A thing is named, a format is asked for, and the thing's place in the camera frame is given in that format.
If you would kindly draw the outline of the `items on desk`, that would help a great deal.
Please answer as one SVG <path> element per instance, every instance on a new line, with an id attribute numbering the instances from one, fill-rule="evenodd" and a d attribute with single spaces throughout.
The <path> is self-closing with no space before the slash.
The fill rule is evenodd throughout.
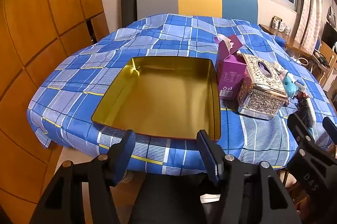
<path id="1" fill-rule="evenodd" d="M 278 16 L 273 16 L 271 20 L 271 27 L 288 36 L 290 35 L 291 28 L 289 27 L 289 25 L 285 24 L 283 20 Z"/>

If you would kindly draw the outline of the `wooden folding chair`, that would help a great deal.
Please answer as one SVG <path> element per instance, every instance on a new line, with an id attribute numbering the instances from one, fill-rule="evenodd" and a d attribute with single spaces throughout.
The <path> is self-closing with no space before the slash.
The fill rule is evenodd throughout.
<path id="1" fill-rule="evenodd" d="M 320 40 L 319 49 L 315 49 L 310 58 L 310 73 L 319 85 L 328 91 L 336 77 L 336 53 Z"/>

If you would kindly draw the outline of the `ornate silver tissue box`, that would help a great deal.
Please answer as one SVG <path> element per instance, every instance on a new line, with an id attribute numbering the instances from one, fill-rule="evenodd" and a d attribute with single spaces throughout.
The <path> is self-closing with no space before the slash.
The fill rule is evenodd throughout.
<path id="1" fill-rule="evenodd" d="M 271 120 L 288 99 L 283 83 L 268 61 L 250 54 L 242 57 L 246 70 L 237 94 L 238 112 Z"/>

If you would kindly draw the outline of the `blue plush dolphin toy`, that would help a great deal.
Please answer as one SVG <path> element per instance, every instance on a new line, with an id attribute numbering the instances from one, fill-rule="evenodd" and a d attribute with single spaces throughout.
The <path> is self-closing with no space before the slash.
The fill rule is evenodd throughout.
<path id="1" fill-rule="evenodd" d="M 288 98 L 293 98 L 299 91 L 299 88 L 295 84 L 295 79 L 291 73 L 286 73 L 286 75 L 283 77 L 282 83 Z"/>

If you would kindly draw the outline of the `orange wooden wardrobe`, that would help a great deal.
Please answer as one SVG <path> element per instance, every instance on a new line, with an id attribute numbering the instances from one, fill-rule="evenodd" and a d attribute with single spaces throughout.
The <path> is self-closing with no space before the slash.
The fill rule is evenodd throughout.
<path id="1" fill-rule="evenodd" d="M 107 34 L 102 0 L 1 0 L 1 222 L 28 223 L 61 147 L 26 117 L 33 94 L 68 56 Z"/>

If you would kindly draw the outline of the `purple cardboard tissue box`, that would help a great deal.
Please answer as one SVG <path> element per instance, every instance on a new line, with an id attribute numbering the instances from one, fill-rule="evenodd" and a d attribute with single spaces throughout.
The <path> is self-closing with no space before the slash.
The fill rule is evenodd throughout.
<path id="1" fill-rule="evenodd" d="M 219 97 L 223 100 L 234 100 L 243 82 L 246 63 L 238 54 L 243 44 L 235 34 L 229 37 L 223 34 L 215 36 L 218 44 L 215 70 L 217 72 Z"/>

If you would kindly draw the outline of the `beige right curtain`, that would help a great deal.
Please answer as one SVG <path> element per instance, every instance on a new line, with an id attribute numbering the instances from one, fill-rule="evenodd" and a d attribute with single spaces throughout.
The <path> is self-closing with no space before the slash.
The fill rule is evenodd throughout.
<path id="1" fill-rule="evenodd" d="M 303 0 L 295 41 L 312 54 L 319 36 L 322 0 Z"/>

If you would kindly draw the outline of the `brown wooden desk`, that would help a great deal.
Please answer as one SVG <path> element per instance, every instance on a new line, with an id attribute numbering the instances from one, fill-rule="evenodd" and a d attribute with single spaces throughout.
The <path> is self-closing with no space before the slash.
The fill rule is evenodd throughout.
<path id="1" fill-rule="evenodd" d="M 285 48 L 288 50 L 292 50 L 295 53 L 299 53 L 300 55 L 304 55 L 305 57 L 311 58 L 312 53 L 306 50 L 299 42 L 296 42 L 291 36 L 286 35 L 283 32 L 279 32 L 272 27 L 259 24 L 261 29 L 270 35 L 276 35 L 281 37 L 285 41 Z"/>

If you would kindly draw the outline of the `black monitor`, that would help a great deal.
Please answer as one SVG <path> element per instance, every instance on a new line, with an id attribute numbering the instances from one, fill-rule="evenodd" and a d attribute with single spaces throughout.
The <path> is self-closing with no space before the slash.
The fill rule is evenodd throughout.
<path id="1" fill-rule="evenodd" d="M 334 49 L 337 43 L 337 31 L 328 22 L 324 25 L 321 40 L 331 49 Z"/>

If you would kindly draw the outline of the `grey yellow blue headboard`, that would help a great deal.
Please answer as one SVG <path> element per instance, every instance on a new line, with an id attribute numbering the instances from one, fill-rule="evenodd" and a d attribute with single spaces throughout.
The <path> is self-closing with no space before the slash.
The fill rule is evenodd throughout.
<path id="1" fill-rule="evenodd" d="M 136 18 L 172 13 L 244 20 L 258 24 L 258 0 L 136 0 Z"/>

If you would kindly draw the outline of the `black rolled mat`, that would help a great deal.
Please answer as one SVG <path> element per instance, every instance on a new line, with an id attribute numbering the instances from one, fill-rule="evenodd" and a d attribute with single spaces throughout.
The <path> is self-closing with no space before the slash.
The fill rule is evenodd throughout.
<path id="1" fill-rule="evenodd" d="M 136 0 L 120 0 L 122 27 L 126 28 L 137 19 Z"/>

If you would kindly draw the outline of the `gold metal tin tray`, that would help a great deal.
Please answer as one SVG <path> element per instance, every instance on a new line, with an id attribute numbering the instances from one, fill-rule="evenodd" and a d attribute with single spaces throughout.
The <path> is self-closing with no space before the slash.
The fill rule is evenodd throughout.
<path id="1" fill-rule="evenodd" d="M 220 101 L 212 60 L 180 56 L 130 59 L 92 114 L 96 124 L 168 139 L 221 136 Z"/>

